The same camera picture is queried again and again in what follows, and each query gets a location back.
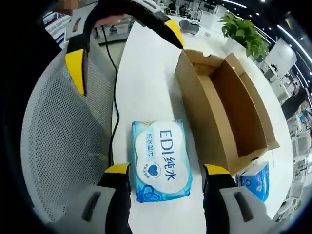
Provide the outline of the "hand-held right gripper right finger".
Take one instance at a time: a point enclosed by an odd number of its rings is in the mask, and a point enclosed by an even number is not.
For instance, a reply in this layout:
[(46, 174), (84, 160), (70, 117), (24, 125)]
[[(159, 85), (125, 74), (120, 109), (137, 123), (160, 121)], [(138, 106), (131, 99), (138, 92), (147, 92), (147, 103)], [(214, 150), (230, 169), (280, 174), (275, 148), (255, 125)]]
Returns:
[(269, 234), (273, 221), (265, 205), (245, 187), (238, 187), (230, 172), (203, 165), (203, 209), (208, 234)]

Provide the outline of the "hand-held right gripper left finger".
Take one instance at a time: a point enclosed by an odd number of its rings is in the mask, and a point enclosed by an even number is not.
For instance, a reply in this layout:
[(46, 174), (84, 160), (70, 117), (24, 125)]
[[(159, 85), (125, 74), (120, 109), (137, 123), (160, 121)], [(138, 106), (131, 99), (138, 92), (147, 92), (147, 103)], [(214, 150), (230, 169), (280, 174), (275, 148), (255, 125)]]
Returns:
[(72, 196), (66, 214), (47, 223), (53, 234), (130, 234), (130, 163), (105, 170), (98, 185)]

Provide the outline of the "person's left hand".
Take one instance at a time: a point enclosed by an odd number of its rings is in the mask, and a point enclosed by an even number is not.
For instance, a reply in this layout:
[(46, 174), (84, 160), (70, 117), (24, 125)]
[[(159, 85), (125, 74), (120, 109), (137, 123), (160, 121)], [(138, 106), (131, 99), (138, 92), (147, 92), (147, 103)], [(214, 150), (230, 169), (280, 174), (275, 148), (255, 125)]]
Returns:
[(106, 18), (99, 19), (94, 24), (94, 27), (100, 27), (100, 26), (105, 26), (105, 25), (108, 25), (108, 26), (115, 25), (115, 24), (119, 23), (120, 20), (122, 20), (124, 18), (124, 16), (125, 16), (124, 14), (122, 14), (122, 15), (113, 15), (113, 16), (109, 16), (109, 17), (106, 17)]

